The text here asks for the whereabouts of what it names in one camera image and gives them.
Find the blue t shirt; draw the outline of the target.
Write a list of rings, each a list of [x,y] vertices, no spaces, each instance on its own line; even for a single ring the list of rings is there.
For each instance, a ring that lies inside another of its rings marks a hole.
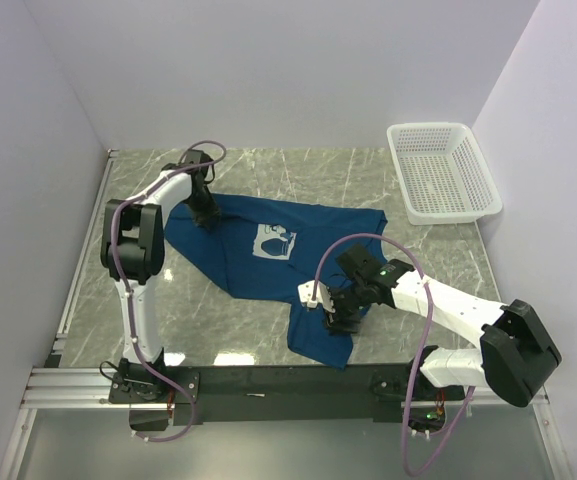
[[[177,205],[165,226],[167,242],[232,297],[289,304],[288,348],[344,369],[351,336],[331,334],[321,309],[302,306],[298,287],[314,278],[328,287],[345,285],[334,260],[344,250],[337,240],[347,235],[383,261],[377,238],[387,225],[385,212],[227,194],[215,200],[221,216],[207,229],[193,222],[186,205]]]

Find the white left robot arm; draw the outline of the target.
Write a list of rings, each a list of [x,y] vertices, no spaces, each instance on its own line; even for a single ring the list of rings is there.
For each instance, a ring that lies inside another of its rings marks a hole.
[[[156,179],[126,199],[108,201],[100,260],[114,280],[124,329],[122,360],[134,372],[132,389],[144,401],[161,399],[168,388],[164,348],[155,313],[155,288],[165,260],[165,226],[174,208],[186,206],[200,228],[213,227],[220,210],[208,185],[214,167],[226,154],[212,158],[200,141]]]

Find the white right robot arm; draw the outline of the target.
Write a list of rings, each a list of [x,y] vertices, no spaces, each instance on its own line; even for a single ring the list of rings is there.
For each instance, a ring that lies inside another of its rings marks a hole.
[[[317,282],[306,293],[308,306],[323,307],[329,331],[354,334],[363,309],[386,305],[429,317],[468,342],[466,349],[423,349],[419,366],[406,377],[417,398],[428,399],[443,387],[484,387],[510,405],[525,407],[561,364],[553,339],[524,301],[478,298],[420,274],[407,262],[382,262],[360,244],[336,263],[348,285]]]

